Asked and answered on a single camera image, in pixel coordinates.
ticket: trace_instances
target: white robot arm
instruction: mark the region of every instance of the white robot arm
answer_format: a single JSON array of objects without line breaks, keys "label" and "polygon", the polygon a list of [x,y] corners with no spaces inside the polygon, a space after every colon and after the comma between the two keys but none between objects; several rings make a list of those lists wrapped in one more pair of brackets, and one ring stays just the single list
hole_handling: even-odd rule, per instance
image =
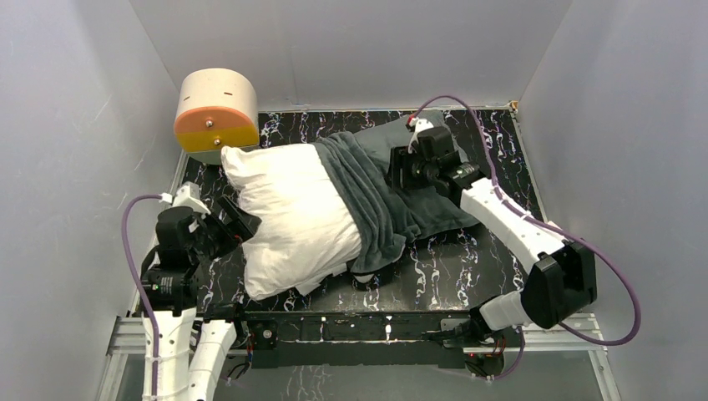
[{"label": "white robot arm", "polygon": [[[187,183],[180,187],[172,207],[158,216],[155,227],[159,244],[159,263],[143,273],[143,288],[154,309],[159,338],[154,338],[153,324],[143,318],[146,338],[143,399],[152,400],[153,381],[157,381],[157,399],[161,401],[207,401],[214,396],[216,384],[229,348],[238,337],[246,340],[247,327],[235,326],[238,306],[208,309],[201,325],[201,335],[190,363],[190,338],[197,315],[196,268],[200,258],[215,259],[233,251],[238,238],[252,233],[240,220],[239,209],[228,200],[220,204],[232,219],[224,224],[211,216],[200,200],[199,188]],[[159,356],[153,356],[153,345]]]},{"label": "white robot arm", "polygon": [[388,184],[397,190],[434,186],[463,211],[484,224],[519,259],[528,280],[521,291],[493,297],[470,311],[468,325],[438,338],[484,340],[506,327],[551,328],[597,297],[594,254],[579,243],[537,227],[524,208],[495,189],[478,165],[462,162],[450,132],[413,118],[411,144],[391,149]]}]

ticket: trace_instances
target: pillow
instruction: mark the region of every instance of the pillow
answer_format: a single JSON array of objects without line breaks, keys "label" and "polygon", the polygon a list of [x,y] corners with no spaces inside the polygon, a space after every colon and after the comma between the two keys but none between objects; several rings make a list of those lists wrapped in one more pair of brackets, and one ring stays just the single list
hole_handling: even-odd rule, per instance
[{"label": "pillow", "polygon": [[252,299],[292,287],[307,294],[359,255],[357,226],[313,145],[251,152],[224,147],[221,161],[240,191],[239,207],[261,220],[243,244],[245,290]]}]

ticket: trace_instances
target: enclosure floor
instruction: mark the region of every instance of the enclosure floor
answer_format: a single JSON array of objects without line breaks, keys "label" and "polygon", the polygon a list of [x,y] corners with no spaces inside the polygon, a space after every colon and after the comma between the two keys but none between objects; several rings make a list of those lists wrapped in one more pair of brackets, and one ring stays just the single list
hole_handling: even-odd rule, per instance
[{"label": "enclosure floor", "polygon": [[[541,217],[539,203],[507,109],[478,110],[499,183],[520,205]],[[339,131],[357,132],[398,119],[406,112],[316,112],[260,114],[262,146],[312,142]],[[465,111],[445,111],[445,122],[470,160],[486,164],[474,120]],[[212,207],[219,195],[235,197],[220,166],[190,159],[184,181],[199,185]],[[525,279],[518,260],[486,227],[450,231],[411,244],[398,262],[376,274],[368,285],[348,273],[327,278],[301,296],[296,290],[260,302],[244,290],[245,261],[240,251],[204,266],[200,309],[210,303],[242,302],[251,311],[414,312],[466,310],[486,299],[520,288]]]}]

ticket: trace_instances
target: white enclosure wall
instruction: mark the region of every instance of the white enclosure wall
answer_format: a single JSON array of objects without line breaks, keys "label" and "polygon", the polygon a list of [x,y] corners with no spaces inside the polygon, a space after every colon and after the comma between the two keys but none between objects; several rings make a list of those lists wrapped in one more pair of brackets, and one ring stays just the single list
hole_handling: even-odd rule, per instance
[{"label": "white enclosure wall", "polygon": [[244,74],[261,110],[521,97],[571,0],[131,0],[176,85]]},{"label": "white enclosure wall", "polygon": [[[624,399],[708,398],[708,3],[576,1],[519,106],[550,219],[604,248],[644,311],[610,351]],[[599,267],[607,338],[625,290]]]},{"label": "white enclosure wall", "polygon": [[0,2],[0,399],[95,397],[134,292],[120,215],[172,181],[177,96],[127,0]]}]

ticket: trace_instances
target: purple cable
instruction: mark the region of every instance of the purple cable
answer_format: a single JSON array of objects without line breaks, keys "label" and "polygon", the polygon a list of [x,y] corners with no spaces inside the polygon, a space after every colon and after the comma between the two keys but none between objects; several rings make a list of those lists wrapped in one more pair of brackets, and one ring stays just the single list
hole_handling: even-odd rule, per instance
[{"label": "purple cable", "polygon": [[500,378],[506,378],[513,370],[518,366],[518,363],[521,362],[521,356],[523,355],[523,349],[526,348],[526,338],[523,337],[523,330],[521,329],[521,326],[518,327],[518,335],[521,336],[521,345],[518,347],[518,354],[516,356],[516,359],[513,361],[509,369],[498,375],[494,376],[494,380],[498,380]]},{"label": "purple cable", "polygon": [[[432,99],[429,99],[427,102],[422,104],[422,106],[420,108],[418,108],[418,110],[416,110],[416,112],[413,113],[412,116],[413,117],[417,116],[418,113],[420,113],[423,109],[425,109],[430,103],[434,102],[435,100],[442,99],[442,98],[452,99],[452,100],[460,103],[472,115],[472,117],[474,118],[474,123],[477,125],[477,131],[479,132],[479,137],[482,139],[482,144],[483,144],[483,148],[484,148],[484,156],[487,159],[487,163],[489,164],[489,169],[491,170],[491,173],[492,173],[491,180],[492,180],[492,185],[494,187],[494,193],[499,198],[499,200],[502,201],[502,204],[504,206],[506,206],[507,209],[512,211],[516,216],[519,216],[519,217],[525,216],[526,213],[524,213],[524,211],[520,211],[516,207],[512,206],[511,203],[509,203],[509,201],[504,198],[504,193],[502,192],[501,188],[499,188],[498,180],[497,180],[497,168],[494,167],[494,163],[492,163],[492,156],[489,154],[489,148],[486,145],[487,141],[484,137],[484,133],[482,132],[482,125],[480,124],[479,119],[477,118],[477,115],[474,113],[472,108],[470,108],[464,101],[462,101],[460,98],[458,98],[456,96],[452,96],[449,94],[442,94],[440,96],[436,96]],[[637,294],[636,294],[634,288],[630,285],[629,281],[627,280],[627,277],[625,277],[625,275],[620,272],[620,270],[617,268],[617,266],[609,259],[609,257],[607,257],[607,255],[605,255],[600,249],[598,249],[593,244],[587,242],[586,240],[584,240],[578,236],[574,236],[573,234],[570,234],[567,231],[564,231],[558,227],[551,226],[548,223],[536,220],[531,216],[527,216],[526,220],[529,221],[531,224],[534,224],[535,226],[542,227],[546,230],[549,230],[549,231],[555,232],[556,234],[564,236],[572,241],[578,242],[580,245],[585,246],[591,252],[593,252],[595,255],[597,255],[597,257],[602,259],[602,261],[604,261],[604,263],[609,267],[609,269],[612,270],[612,272],[617,276],[617,278],[619,278],[619,280],[622,282],[622,285],[625,286],[627,293],[630,295],[630,299],[632,301],[632,307],[635,310],[635,320],[632,323],[632,328],[631,328],[630,332],[627,333],[627,335],[625,335],[624,337],[617,339],[617,340],[599,340],[597,338],[592,338],[592,337],[584,335],[581,332],[578,332],[577,330],[573,329],[572,327],[569,327],[567,324],[565,324],[563,322],[561,322],[559,324],[560,327],[568,330],[568,332],[572,333],[576,337],[582,338],[583,340],[585,340],[589,343],[602,345],[602,346],[623,345],[623,344],[626,344],[629,341],[631,341],[632,338],[634,338],[640,330],[641,308],[640,308],[639,298],[637,297]]]},{"label": "purple cable", "polygon": [[145,199],[162,199],[160,195],[141,195],[137,198],[131,200],[125,207],[123,212],[123,220],[120,222],[120,234],[123,237],[123,250],[125,251],[125,257],[128,259],[128,267],[130,267],[130,274],[133,275],[133,281],[135,286],[138,288],[138,293],[140,294],[140,300],[143,302],[143,307],[145,312],[148,314],[150,323],[153,325],[153,372],[152,372],[152,386],[150,389],[152,398],[157,399],[157,380],[158,380],[158,366],[157,358],[159,357],[159,329],[157,327],[157,318],[154,315],[153,307],[150,305],[150,300],[148,299],[148,294],[145,293],[142,283],[140,282],[140,275],[138,274],[138,269],[135,268],[135,262],[133,261],[133,254],[130,252],[130,244],[128,242],[128,216],[130,215],[130,209],[133,209],[136,203],[143,201]]}]

